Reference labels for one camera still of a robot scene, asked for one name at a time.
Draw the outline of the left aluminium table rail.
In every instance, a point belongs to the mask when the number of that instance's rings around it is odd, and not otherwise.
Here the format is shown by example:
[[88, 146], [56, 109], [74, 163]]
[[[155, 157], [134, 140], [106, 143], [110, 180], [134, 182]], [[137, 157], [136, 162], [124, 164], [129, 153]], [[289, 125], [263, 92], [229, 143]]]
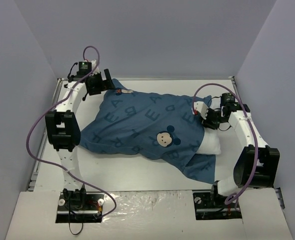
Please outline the left aluminium table rail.
[[[60, 97], [60, 93], [61, 93], [62, 84], [63, 84], [62, 78], [58, 78], [56, 81], [56, 86], [55, 86], [55, 90], [54, 90], [54, 93], [52, 96], [50, 106], [53, 106], [58, 101], [58, 99]], [[37, 155], [36, 155], [38, 158], [42, 157], [45, 147], [46, 147], [46, 142], [47, 142], [47, 131], [46, 131], [46, 127], [45, 127], [44, 131], [43, 131], [42, 139], [41, 139], [38, 151], [37, 151]], [[41, 165], [41, 163], [36, 160], [34, 163], [33, 171], [32, 171], [30, 181], [29, 181], [29, 184], [27, 187], [28, 192], [33, 192], [35, 189], [35, 184], [37, 181], [40, 165]]]

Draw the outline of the aluminium table rail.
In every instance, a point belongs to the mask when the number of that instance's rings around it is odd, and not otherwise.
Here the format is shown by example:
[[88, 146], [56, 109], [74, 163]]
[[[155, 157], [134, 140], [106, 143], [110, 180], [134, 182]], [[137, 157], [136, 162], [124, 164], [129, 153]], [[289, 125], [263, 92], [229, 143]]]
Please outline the aluminium table rail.
[[[63, 84], [62, 78], [58, 78], [56, 81], [56, 86], [55, 86], [55, 90], [54, 90], [54, 93], [52, 96], [50, 106], [53, 106], [58, 101], [58, 99], [60, 97], [60, 93], [61, 93], [62, 84]], [[43, 131], [42, 139], [41, 139], [38, 151], [37, 151], [37, 155], [36, 155], [38, 158], [42, 157], [45, 147], [46, 147], [46, 142], [47, 142], [47, 131], [46, 131], [46, 127], [45, 127], [44, 131]], [[27, 187], [28, 192], [33, 192], [35, 189], [35, 184], [37, 181], [40, 165], [41, 165], [41, 163], [36, 160], [34, 163], [33, 171], [32, 171], [30, 181], [29, 181], [29, 184]]]
[[256, 128], [249, 108], [235, 96], [240, 110], [232, 112], [229, 124], [243, 147], [233, 169], [231, 194], [227, 203], [237, 203], [247, 188], [272, 188], [280, 160], [280, 152], [263, 139]]

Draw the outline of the right aluminium table rail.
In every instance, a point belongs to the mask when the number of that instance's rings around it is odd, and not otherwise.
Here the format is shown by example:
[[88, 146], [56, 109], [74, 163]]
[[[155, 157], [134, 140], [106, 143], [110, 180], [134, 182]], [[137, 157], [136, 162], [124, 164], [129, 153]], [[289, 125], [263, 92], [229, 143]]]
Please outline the right aluminium table rail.
[[249, 108], [235, 96], [240, 110], [232, 112], [229, 124], [243, 147], [233, 169], [231, 194], [227, 203], [237, 203], [247, 188], [272, 188], [280, 160], [280, 152], [263, 139], [256, 128]]

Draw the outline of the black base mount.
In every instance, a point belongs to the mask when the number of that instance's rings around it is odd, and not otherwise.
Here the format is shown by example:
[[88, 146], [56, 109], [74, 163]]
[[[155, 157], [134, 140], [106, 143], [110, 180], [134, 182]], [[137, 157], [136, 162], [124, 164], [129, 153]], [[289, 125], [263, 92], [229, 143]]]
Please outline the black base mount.
[[242, 219], [240, 205], [225, 204], [225, 196], [213, 196], [209, 190], [193, 191], [194, 213], [197, 221]]
[[101, 192], [76, 191], [69, 195], [62, 192], [57, 203], [55, 222], [100, 223], [102, 221], [104, 194]]

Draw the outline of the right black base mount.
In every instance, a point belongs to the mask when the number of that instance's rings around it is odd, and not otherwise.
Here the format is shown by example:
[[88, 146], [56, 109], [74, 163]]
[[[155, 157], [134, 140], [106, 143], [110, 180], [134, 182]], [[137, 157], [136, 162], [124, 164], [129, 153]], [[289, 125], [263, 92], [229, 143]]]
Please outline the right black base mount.
[[242, 219], [240, 205], [225, 204], [225, 196], [213, 196], [209, 190], [193, 191], [194, 213], [197, 221]]

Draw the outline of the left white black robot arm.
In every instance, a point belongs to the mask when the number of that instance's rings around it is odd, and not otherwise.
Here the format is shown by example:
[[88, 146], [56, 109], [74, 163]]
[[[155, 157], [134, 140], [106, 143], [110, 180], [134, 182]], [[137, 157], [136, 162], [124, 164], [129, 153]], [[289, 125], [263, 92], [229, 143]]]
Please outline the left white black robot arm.
[[45, 125], [48, 142], [52, 145], [60, 160], [63, 171], [63, 197], [70, 199], [76, 209], [87, 206], [88, 196], [82, 178], [78, 145], [81, 142], [81, 130], [76, 118], [76, 112], [81, 101], [87, 96], [98, 95], [115, 88], [109, 70], [105, 70], [106, 79], [98, 70], [98, 59], [83, 60], [76, 63], [76, 75], [68, 74], [66, 92], [62, 100], [45, 114]]

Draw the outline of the white pillow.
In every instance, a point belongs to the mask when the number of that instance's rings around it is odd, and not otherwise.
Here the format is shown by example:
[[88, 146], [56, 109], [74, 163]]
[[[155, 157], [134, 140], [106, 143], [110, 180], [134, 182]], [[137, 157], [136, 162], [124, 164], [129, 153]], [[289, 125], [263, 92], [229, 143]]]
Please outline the white pillow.
[[196, 153], [201, 155], [220, 155], [222, 153], [217, 130], [204, 129], [203, 140]]

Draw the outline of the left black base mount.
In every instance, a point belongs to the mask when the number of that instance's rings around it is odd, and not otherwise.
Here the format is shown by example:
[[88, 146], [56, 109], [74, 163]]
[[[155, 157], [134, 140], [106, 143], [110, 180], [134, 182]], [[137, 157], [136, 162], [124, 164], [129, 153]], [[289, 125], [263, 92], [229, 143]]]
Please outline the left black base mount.
[[69, 195], [62, 192], [57, 203], [55, 222], [100, 223], [102, 221], [104, 194], [101, 192], [76, 191]]

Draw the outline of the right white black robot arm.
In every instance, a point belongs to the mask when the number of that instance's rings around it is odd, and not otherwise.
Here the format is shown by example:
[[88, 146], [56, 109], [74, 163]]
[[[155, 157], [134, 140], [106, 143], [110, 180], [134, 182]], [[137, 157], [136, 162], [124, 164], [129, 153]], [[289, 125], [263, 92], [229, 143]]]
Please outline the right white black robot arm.
[[270, 147], [257, 130], [250, 108], [230, 92], [219, 99], [218, 109], [201, 101], [193, 103], [193, 111], [206, 129], [217, 130], [227, 123], [242, 147], [231, 176], [219, 180], [209, 194], [210, 203], [216, 207], [227, 198], [239, 197], [247, 188], [272, 188], [280, 160], [279, 150]]

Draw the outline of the blue cartoon letter pillowcase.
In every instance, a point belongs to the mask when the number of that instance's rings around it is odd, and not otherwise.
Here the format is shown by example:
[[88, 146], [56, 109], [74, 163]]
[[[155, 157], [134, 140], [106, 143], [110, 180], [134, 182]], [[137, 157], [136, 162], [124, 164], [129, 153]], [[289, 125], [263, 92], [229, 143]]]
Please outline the blue cartoon letter pillowcase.
[[216, 155], [197, 154], [205, 128], [187, 95], [131, 90], [113, 79], [95, 119], [81, 131], [80, 146], [97, 154], [140, 154], [163, 160], [189, 179], [212, 184]]

